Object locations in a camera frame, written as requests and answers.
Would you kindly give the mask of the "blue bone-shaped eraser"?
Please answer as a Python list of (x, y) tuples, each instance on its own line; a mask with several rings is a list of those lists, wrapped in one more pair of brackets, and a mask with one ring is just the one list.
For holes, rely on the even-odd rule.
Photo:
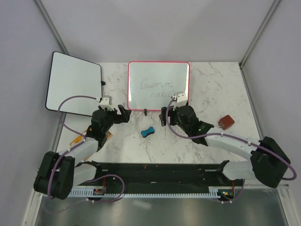
[(141, 135), (143, 138), (146, 138), (147, 136), (154, 134), (154, 133), (155, 133), (155, 129), (153, 127), (149, 127), (148, 129), (141, 131)]

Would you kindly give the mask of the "pink framed whiteboard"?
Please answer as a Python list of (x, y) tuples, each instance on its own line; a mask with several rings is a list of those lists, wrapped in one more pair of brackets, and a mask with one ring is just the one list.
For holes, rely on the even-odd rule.
[(176, 61), (131, 61), (128, 63), (127, 107), (160, 111), (171, 97), (183, 92), (189, 97), (190, 64)]

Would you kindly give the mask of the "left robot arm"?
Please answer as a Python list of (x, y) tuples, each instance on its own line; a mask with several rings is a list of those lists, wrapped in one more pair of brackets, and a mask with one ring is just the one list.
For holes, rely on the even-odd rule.
[(41, 162), (33, 189), (50, 199), (65, 199), (73, 187), (82, 183), (99, 185), (103, 173), (99, 164), (87, 162), (107, 141), (107, 132), (114, 124), (127, 123), (132, 111), (119, 105), (117, 109), (99, 106), (81, 141), (62, 153), (47, 152)]

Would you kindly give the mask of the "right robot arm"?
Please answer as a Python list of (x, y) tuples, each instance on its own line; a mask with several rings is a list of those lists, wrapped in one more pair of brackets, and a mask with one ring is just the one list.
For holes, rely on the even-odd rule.
[(270, 137), (254, 140), (224, 133), (214, 125), (200, 121), (189, 105), (172, 108), (162, 107), (159, 115), (161, 125), (178, 126), (186, 134), (182, 138), (208, 147), (215, 147), (234, 153), (244, 160), (223, 161), (215, 174), (216, 182), (227, 185), (236, 179), (257, 179), (262, 184), (276, 188), (288, 169), (293, 170), (291, 162), (276, 141)]

